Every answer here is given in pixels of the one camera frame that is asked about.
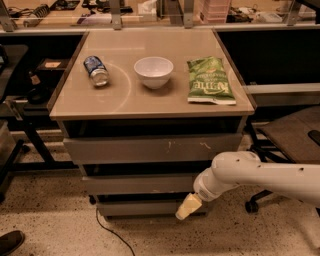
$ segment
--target office chair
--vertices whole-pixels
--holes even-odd
[[[320,106],[306,107],[256,128],[252,123],[249,118],[246,125],[253,142],[250,150],[261,161],[320,164]],[[264,190],[252,196],[245,204],[246,211],[258,212],[257,200],[271,193]]]

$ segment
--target cable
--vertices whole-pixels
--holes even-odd
[[[112,233],[113,235],[117,236],[126,246],[129,247],[132,255],[135,256],[135,253],[134,253],[132,247],[130,246],[130,244],[128,244],[128,242],[126,242],[126,241],[125,241],[120,235],[118,235],[116,232],[114,232],[113,230],[111,230],[111,229],[109,229],[109,228],[107,228],[107,227],[105,227],[105,226],[103,226],[103,225],[101,224],[101,222],[99,221],[99,218],[98,218],[98,209],[96,209],[96,218],[97,218],[97,222],[99,223],[99,225],[100,225],[103,229],[105,229],[105,230],[109,231],[110,233]]]

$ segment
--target soda can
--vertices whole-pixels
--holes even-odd
[[[109,82],[109,72],[97,56],[89,56],[83,62],[94,86],[104,86]]]

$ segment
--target chair wheel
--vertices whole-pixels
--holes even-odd
[[[247,213],[256,213],[259,210],[259,205],[256,201],[249,201],[245,204]]]

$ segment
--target drawer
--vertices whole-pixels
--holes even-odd
[[[64,145],[75,164],[203,161],[236,151],[241,138],[241,133],[66,138]]]
[[[115,202],[99,202],[97,209],[104,217],[142,216],[142,215],[174,215],[185,196],[181,199],[167,200],[131,200]],[[208,203],[204,202],[194,214],[208,212]]]
[[[196,174],[83,177],[90,195],[157,194],[193,191]]]

